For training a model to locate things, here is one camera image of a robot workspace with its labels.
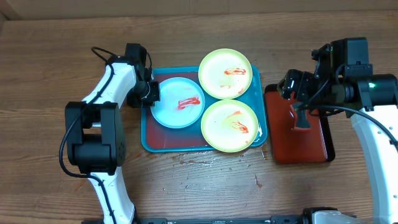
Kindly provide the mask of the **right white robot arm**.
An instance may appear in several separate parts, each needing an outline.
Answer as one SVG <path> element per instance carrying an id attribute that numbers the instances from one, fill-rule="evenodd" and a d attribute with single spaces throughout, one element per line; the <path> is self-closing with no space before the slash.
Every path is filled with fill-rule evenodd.
<path id="1" fill-rule="evenodd" d="M 364 37 L 345 38 L 312 51 L 314 73 L 287 71 L 277 84 L 280 96 L 298 101 L 296 127 L 310 126 L 307 116 L 341 112 L 363 149 L 373 196 L 373 222 L 397 223 L 397 77 L 373 73 Z"/>

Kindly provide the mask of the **yellow-green plate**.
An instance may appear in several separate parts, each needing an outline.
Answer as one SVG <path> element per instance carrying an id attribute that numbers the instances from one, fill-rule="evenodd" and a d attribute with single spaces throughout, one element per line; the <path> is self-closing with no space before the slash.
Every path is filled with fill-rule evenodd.
<path id="1" fill-rule="evenodd" d="M 201 61 L 198 79 L 201 87 L 219 100 L 235 99 L 251 85 L 253 71 L 249 60 L 237 50 L 217 49 Z"/>
<path id="2" fill-rule="evenodd" d="M 239 152 L 256 139 L 259 120 L 247 104 L 238 100 L 220 100 L 210 105 L 201 119 L 205 141 L 221 152 Z"/>

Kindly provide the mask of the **light blue plate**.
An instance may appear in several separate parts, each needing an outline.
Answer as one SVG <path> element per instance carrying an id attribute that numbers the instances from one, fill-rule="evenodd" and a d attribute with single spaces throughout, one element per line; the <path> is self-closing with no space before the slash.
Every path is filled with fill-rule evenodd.
<path id="1" fill-rule="evenodd" d="M 160 83 L 160 100 L 150 108 L 155 120 L 173 129 L 186 128 L 196 122 L 205 110 L 201 87 L 188 78 L 173 77 Z"/>

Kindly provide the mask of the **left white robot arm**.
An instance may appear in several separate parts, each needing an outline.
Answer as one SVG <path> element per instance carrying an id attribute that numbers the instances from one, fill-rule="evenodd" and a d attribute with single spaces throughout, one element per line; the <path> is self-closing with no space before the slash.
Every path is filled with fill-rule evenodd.
<path id="1" fill-rule="evenodd" d="M 150 60 L 141 44 L 127 44 L 124 55 L 111 53 L 103 60 L 104 75 L 94 90 L 65 107 L 58 161 L 66 175 L 91 182 L 102 223 L 140 223 L 121 168 L 126 158 L 121 107 L 148 108 L 160 100 Z"/>

